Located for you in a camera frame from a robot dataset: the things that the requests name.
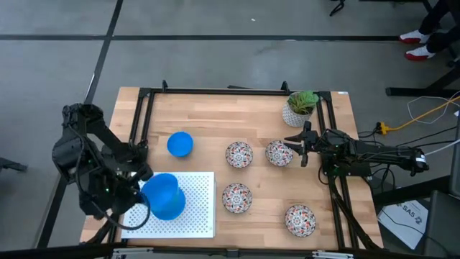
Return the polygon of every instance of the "blue bowl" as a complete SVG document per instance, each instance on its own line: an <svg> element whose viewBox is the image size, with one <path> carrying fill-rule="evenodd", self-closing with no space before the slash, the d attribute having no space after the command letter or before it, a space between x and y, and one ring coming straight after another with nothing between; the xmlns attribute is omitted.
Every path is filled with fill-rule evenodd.
<svg viewBox="0 0 460 259"><path fill-rule="evenodd" d="M141 192L149 199L150 210L158 219L175 219L185 208L185 195L177 178L170 173L151 177Z"/></svg>
<svg viewBox="0 0 460 259"><path fill-rule="evenodd" d="M187 132L176 132L167 140L167 150L176 157L183 157L192 151L193 139Z"/></svg>

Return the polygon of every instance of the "white sneaker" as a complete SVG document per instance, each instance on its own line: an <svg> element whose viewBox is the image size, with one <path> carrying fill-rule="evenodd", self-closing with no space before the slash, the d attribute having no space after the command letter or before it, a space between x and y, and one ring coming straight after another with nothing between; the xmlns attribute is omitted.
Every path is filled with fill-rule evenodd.
<svg viewBox="0 0 460 259"><path fill-rule="evenodd" d="M425 44L427 43L428 39L431 35L423 35L421 34L418 29L413 32L408 32L400 36L400 41L406 44Z"/></svg>
<svg viewBox="0 0 460 259"><path fill-rule="evenodd" d="M412 61L423 61L429 58L434 57L435 53L430 53L426 49L426 45L423 47L418 47L414 50L409 50L405 53L405 58Z"/></svg>

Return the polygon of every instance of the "wooden tabletop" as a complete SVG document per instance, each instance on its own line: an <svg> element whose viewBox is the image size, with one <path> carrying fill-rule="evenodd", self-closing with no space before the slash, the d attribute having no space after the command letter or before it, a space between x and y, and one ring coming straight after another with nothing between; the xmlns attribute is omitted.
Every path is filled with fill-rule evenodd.
<svg viewBox="0 0 460 259"><path fill-rule="evenodd" d="M129 139L139 88L120 88L110 129L121 141ZM332 92L337 127L357 138L357 129L347 93ZM282 120L286 96L240 96L205 94L155 94L149 126L148 162L153 171L213 171L217 195L230 183L240 182L253 195L251 208L243 214L225 210L216 199L216 236L212 239L131 239L130 245L178 247L237 247L291 250L335 250L336 234L329 189L318 181L320 158L309 154L306 168L295 155L286 167L272 165L265 157L265 147L273 140L300 133ZM137 139L142 130L144 100ZM327 108L324 104L326 127ZM318 115L310 118L318 130ZM168 137L177 131L193 136L193 152L185 159L171 156L166 148ZM225 149L236 141L248 143L254 159L246 168L232 168L225 159ZM382 239L368 185L361 178L348 177L354 216L364 231L382 247ZM286 210L294 204L308 206L316 216L316 230L309 237L295 237L285 227ZM81 240L91 238L103 222L87 218ZM349 233L342 215L342 227L348 246Z"/></svg>

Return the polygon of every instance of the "white pegboard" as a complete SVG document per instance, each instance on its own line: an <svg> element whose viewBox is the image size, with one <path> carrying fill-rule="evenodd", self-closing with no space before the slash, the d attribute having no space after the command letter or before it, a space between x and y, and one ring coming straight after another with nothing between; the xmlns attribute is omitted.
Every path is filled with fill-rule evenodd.
<svg viewBox="0 0 460 259"><path fill-rule="evenodd" d="M216 218L214 172L171 173L185 194L185 208L176 219L160 220L153 214L138 230L122 230L121 238L213 238ZM123 224L136 226L147 215L145 205L136 204L124 214Z"/></svg>

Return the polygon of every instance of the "potted plant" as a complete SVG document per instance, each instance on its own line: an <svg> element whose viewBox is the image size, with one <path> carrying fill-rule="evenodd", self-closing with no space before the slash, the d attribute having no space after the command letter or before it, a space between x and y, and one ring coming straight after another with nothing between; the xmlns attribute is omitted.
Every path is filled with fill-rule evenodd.
<svg viewBox="0 0 460 259"><path fill-rule="evenodd" d="M319 97L313 91L296 92L282 108L282 119L292 127L302 127L310 119Z"/></svg>

